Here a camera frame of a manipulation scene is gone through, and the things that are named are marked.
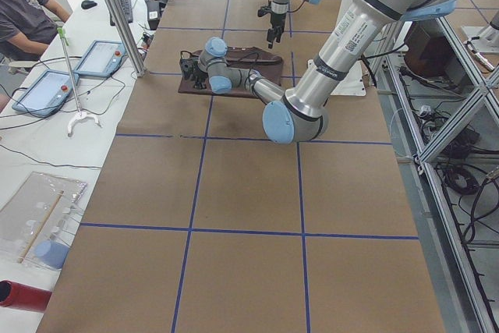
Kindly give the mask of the dark brown t-shirt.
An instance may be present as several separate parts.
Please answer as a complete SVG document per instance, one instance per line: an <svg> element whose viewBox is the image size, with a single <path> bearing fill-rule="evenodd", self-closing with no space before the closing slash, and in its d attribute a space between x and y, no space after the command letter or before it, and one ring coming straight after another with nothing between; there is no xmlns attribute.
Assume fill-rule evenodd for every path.
<svg viewBox="0 0 499 333"><path fill-rule="evenodd" d="M198 66L201 52L200 49L193 52L182 50L180 58L194 58L196 59ZM284 67L284 59L281 56L274 55L269 51L257 47L229 47L225 56L225 61L227 62L227 67L235 69L237 73L241 73L242 78L238 80L233 79L233 81L238 82L239 85L233 87L227 94L222 94L222 96L256 99L257 97L245 88L245 82L248 80L248 73L260 75L278 86L281 85L281 75ZM207 88L205 90L195 89L193 87L194 83L193 80L184 80L182 77L178 92L180 94L214 95L211 84L209 83L209 78L206 79Z"/></svg>

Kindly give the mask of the upper teach pendant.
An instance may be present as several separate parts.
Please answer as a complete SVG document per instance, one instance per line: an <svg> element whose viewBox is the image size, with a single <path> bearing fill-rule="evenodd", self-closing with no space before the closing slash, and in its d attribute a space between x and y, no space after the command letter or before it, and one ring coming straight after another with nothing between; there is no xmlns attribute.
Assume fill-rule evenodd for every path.
<svg viewBox="0 0 499 333"><path fill-rule="evenodd" d="M120 68L125 56L122 42L95 40L73 72L85 77L108 78Z"/></svg>

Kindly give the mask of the teach pendant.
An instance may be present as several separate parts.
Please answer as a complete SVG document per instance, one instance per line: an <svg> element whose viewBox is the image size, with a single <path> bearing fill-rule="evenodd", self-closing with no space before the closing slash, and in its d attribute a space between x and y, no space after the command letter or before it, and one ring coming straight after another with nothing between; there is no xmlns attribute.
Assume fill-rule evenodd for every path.
<svg viewBox="0 0 499 333"><path fill-rule="evenodd" d="M73 72L85 77L108 78L120 68L125 56L122 42L95 40Z"/></svg>
<svg viewBox="0 0 499 333"><path fill-rule="evenodd" d="M12 104L16 112L46 118L57 112L73 91L67 72L47 69Z"/></svg>

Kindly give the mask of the black keyboard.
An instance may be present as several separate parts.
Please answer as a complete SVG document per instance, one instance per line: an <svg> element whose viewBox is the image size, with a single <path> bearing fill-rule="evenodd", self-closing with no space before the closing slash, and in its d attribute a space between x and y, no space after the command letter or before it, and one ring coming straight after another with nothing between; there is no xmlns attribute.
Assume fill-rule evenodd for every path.
<svg viewBox="0 0 499 333"><path fill-rule="evenodd" d="M132 23L133 22L132 0L118 0L118 1L127 23Z"/></svg>

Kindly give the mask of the black computer mouse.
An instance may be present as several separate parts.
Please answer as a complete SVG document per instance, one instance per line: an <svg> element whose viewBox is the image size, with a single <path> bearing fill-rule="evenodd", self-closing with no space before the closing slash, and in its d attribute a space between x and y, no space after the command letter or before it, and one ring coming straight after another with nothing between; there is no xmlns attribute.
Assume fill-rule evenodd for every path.
<svg viewBox="0 0 499 333"><path fill-rule="evenodd" d="M91 9L93 7L95 7L97 5L97 3L93 0L83 0L80 4L81 8L82 9Z"/></svg>

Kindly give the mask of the lower teach pendant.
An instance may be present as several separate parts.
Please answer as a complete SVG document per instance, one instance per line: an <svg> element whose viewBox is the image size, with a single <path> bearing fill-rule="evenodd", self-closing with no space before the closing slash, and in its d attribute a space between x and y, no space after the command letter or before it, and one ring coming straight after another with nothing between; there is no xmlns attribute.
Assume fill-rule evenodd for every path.
<svg viewBox="0 0 499 333"><path fill-rule="evenodd" d="M16 112L46 118L57 112L73 91L67 72L47 69L12 104Z"/></svg>

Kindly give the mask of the seated person grey shirt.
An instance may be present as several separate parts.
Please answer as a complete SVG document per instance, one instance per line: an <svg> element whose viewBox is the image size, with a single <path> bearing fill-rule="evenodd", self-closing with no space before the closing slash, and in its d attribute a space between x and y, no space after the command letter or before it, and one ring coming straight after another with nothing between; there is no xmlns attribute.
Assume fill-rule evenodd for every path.
<svg viewBox="0 0 499 333"><path fill-rule="evenodd" d="M58 34L48 9L62 22L70 17L56 0L1 0L1 53L15 61L36 61Z"/></svg>

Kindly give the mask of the clear plastic bag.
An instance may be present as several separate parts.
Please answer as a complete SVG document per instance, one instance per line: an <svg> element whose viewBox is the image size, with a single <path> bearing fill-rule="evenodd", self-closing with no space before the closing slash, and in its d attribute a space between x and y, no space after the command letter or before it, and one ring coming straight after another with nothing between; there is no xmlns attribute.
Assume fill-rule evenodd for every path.
<svg viewBox="0 0 499 333"><path fill-rule="evenodd" d="M52 240L69 248L83 218L79 200L87 183L32 172L1 209L1 257L18 264L52 268L35 256L38 243Z"/></svg>

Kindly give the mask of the blue white small device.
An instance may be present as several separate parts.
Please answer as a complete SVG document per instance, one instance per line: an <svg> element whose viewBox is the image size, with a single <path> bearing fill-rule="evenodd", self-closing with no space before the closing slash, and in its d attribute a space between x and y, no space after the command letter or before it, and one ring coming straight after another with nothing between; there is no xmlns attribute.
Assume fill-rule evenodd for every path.
<svg viewBox="0 0 499 333"><path fill-rule="evenodd" d="M69 253L69 247L52 240L45 240L37 244L35 256L49 267L61 269Z"/></svg>

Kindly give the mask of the red bottle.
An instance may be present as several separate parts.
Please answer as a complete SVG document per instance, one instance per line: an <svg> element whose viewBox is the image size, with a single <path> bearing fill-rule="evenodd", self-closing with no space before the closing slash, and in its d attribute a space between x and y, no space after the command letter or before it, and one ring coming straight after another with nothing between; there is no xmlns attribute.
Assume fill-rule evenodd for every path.
<svg viewBox="0 0 499 333"><path fill-rule="evenodd" d="M43 313L50 298L51 291L10 280L1 281L1 307Z"/></svg>

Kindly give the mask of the brown box under frame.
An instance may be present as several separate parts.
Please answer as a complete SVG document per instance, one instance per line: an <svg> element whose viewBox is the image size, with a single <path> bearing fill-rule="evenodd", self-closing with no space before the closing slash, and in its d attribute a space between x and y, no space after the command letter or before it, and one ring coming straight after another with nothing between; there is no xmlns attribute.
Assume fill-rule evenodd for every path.
<svg viewBox="0 0 499 333"><path fill-rule="evenodd" d="M446 76L453 50L439 24L434 20L413 22L405 35L408 47L404 60L417 76Z"/></svg>

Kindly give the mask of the aluminium frame post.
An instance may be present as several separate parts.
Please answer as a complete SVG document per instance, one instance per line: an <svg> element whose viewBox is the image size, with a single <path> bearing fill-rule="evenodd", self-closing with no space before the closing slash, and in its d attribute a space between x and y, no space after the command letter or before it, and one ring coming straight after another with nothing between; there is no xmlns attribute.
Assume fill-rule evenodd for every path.
<svg viewBox="0 0 499 333"><path fill-rule="evenodd" d="M146 73L146 68L143 63L143 59L139 53L138 47L136 46L135 39L133 38L132 32L129 28L129 24L126 21L122 7L119 0L104 0L108 11L110 12L122 43L125 46L129 60L133 64L133 68L138 77L143 76Z"/></svg>

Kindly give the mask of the left aluminium frame rack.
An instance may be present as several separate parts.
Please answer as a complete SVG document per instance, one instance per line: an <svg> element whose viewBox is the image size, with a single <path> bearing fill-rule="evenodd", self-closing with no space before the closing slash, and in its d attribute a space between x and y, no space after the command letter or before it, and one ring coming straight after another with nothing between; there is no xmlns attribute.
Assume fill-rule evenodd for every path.
<svg viewBox="0 0 499 333"><path fill-rule="evenodd" d="M412 23L391 27L377 78L389 133L449 332L498 329L498 32L496 9L435 19L453 50L446 76L405 64Z"/></svg>

